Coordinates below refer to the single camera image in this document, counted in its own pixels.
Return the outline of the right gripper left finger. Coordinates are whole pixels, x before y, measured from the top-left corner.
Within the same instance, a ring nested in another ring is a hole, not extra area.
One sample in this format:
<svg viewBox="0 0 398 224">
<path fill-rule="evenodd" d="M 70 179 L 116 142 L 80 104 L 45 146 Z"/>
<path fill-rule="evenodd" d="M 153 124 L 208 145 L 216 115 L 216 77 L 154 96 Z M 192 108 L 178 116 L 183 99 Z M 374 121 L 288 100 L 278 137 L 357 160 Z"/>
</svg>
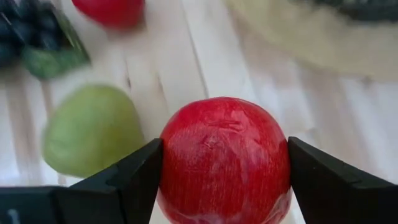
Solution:
<svg viewBox="0 0 398 224">
<path fill-rule="evenodd" d="M 162 140 L 57 191 L 64 224 L 149 224 L 162 168 Z"/>
</svg>

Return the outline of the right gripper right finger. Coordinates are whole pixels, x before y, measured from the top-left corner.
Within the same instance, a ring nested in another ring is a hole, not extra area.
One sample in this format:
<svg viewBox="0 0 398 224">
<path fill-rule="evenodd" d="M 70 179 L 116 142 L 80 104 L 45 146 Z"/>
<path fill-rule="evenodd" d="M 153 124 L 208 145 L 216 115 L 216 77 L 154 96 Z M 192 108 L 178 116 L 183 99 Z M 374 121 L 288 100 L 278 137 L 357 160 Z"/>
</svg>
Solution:
<svg viewBox="0 0 398 224">
<path fill-rule="evenodd" d="M 296 137 L 290 181 L 306 224 L 398 224 L 398 185 Z"/>
</svg>

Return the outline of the green pear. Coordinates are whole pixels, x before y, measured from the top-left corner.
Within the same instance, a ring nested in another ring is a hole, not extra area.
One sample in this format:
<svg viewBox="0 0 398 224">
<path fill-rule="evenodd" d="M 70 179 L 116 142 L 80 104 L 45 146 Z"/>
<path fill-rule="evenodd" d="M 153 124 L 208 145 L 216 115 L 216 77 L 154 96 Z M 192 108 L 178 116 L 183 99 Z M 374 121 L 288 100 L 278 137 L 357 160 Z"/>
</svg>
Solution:
<svg viewBox="0 0 398 224">
<path fill-rule="evenodd" d="M 90 84 L 57 107 L 43 133 L 42 155 L 57 172 L 85 178 L 144 144 L 130 97 L 115 86 Z"/>
</svg>

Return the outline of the black grape bunch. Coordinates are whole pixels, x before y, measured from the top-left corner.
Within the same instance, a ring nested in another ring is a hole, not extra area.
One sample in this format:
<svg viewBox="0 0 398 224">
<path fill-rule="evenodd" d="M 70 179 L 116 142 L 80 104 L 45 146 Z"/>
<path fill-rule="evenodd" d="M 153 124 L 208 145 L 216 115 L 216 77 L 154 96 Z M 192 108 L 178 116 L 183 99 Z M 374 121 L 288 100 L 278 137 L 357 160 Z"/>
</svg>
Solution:
<svg viewBox="0 0 398 224">
<path fill-rule="evenodd" d="M 49 79 L 90 62 L 76 30 L 50 1 L 0 0 L 0 69 L 19 63 Z"/>
</svg>

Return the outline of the red apple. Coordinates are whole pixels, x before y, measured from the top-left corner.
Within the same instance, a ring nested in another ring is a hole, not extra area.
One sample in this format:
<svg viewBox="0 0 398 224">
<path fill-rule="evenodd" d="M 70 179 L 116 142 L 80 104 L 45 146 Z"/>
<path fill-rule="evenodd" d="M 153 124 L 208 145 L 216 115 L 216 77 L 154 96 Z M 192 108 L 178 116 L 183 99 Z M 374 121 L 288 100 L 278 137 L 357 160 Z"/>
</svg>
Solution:
<svg viewBox="0 0 398 224">
<path fill-rule="evenodd" d="M 231 97 L 194 101 L 160 136 L 157 200 L 171 224 L 280 224 L 288 213 L 287 140 L 265 109 Z"/>
</svg>

